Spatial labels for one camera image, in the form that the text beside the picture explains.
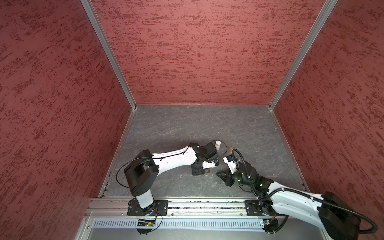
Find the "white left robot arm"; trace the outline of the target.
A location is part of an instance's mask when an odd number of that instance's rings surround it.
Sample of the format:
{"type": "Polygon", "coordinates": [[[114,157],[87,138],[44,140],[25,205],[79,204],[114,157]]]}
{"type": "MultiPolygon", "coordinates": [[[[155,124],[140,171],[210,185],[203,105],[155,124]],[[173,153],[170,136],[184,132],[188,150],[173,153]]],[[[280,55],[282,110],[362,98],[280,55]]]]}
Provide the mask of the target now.
{"type": "Polygon", "coordinates": [[[204,175],[207,169],[219,165],[218,149],[213,143],[208,143],[205,146],[189,143],[182,149],[167,153],[141,151],[124,168],[124,175],[131,195],[136,198],[142,210],[153,210],[156,204],[151,187],[157,176],[184,166],[191,167],[193,176],[204,175]]]}

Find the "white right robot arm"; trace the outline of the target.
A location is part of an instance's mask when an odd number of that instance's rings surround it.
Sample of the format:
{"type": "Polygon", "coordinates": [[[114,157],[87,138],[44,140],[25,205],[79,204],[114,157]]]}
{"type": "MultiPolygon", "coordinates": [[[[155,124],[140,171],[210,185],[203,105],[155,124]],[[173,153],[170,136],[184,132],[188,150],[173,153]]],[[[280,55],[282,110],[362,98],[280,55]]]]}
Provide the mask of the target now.
{"type": "Polygon", "coordinates": [[[288,188],[260,176],[248,162],[229,163],[229,169],[217,172],[226,186],[249,186],[263,214],[294,217],[324,231],[333,240],[356,240],[361,219],[336,194],[312,194],[288,188]]]}

